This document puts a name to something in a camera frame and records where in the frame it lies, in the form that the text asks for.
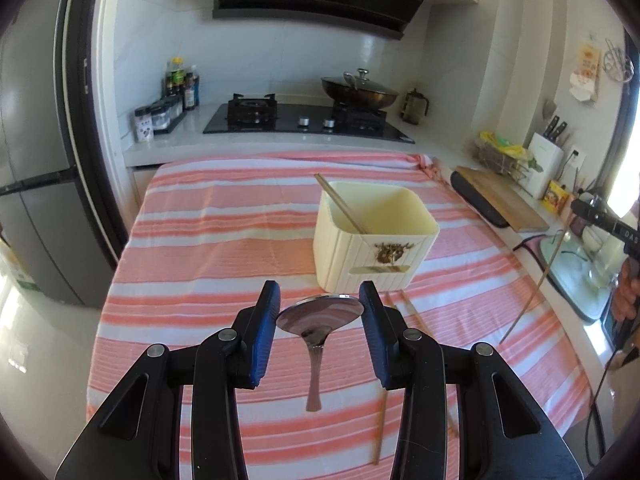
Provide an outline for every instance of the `paper bag on wall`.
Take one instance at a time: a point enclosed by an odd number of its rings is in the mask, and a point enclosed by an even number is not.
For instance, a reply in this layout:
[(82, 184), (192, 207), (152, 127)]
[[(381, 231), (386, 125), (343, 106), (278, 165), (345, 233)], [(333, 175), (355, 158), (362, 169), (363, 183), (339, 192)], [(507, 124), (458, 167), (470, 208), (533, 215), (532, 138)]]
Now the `paper bag on wall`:
[(589, 43), (582, 43), (578, 50), (577, 63), (569, 78), (569, 92), (578, 101), (595, 101), (598, 98), (598, 71), (602, 51)]

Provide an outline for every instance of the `refrigerator door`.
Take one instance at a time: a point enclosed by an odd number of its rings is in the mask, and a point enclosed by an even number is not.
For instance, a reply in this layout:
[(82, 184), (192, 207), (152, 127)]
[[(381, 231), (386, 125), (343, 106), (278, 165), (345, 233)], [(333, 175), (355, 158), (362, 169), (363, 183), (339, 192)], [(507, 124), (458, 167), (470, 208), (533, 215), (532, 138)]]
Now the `refrigerator door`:
[(20, 263), (50, 298), (79, 304), (31, 223), (20, 193), (0, 196), (0, 224)]
[[(61, 2), (26, 0), (2, 38), (0, 110), (13, 176), (0, 186), (69, 168), (70, 145), (60, 126), (62, 81)], [(0, 158), (7, 158), (3, 153)]]
[(79, 196), (81, 189), (75, 181), (20, 195), (42, 243), (71, 289), (82, 304), (102, 308), (113, 269), (88, 221)]

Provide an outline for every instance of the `tablecloth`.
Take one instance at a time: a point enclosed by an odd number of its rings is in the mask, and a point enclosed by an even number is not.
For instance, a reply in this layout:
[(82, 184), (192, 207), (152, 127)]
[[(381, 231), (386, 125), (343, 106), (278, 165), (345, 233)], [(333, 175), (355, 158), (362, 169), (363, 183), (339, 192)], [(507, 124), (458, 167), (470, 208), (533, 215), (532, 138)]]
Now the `tablecloth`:
[[(428, 157), (399, 153), (291, 152), (167, 164), (151, 181), (116, 270), (95, 339), (88, 416), (147, 346), (198, 344), (255, 304), (265, 280), (282, 288), (282, 308), (323, 291), (312, 240), (329, 180), (378, 182), (415, 191), (440, 235), (405, 289), (434, 338), (469, 348), (484, 340), (531, 391), (562, 434), (590, 402), (588, 380), (558, 318), (540, 295), (512, 335), (534, 283), (513, 253), (447, 185)], [(409, 326), (402, 297), (393, 301)], [(322, 410), (305, 411), (310, 367), (300, 338), (276, 330), (265, 377), (238, 391), (249, 476), (255, 479), (386, 479), (393, 462), (402, 391), (388, 396), (382, 460), (371, 464), (381, 387), (360, 320), (332, 333), (322, 361)], [(455, 390), (448, 387), (456, 419)], [(191, 478), (191, 389), (180, 430), (180, 474)], [(449, 429), (447, 479), (458, 476)]]

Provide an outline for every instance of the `gray refrigerator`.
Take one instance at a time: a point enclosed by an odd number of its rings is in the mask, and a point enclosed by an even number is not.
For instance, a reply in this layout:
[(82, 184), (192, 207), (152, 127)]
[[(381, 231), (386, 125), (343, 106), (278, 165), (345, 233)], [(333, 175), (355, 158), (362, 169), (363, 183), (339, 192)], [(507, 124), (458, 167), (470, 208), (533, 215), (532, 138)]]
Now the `gray refrigerator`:
[(40, 290), (100, 308), (126, 241), (92, 122), (92, 0), (23, 0), (0, 43), (0, 224)]

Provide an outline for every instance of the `wok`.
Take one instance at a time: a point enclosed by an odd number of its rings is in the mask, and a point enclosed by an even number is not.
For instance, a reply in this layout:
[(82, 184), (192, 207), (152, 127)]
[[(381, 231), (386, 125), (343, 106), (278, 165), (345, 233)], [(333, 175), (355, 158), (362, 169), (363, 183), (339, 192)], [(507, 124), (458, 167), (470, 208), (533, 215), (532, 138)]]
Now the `wok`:
[(323, 77), (322, 89), (334, 101), (353, 107), (380, 110), (391, 106), (398, 92), (371, 81), (367, 73), (369, 70), (359, 68), (357, 76), (345, 72), (342, 78)]

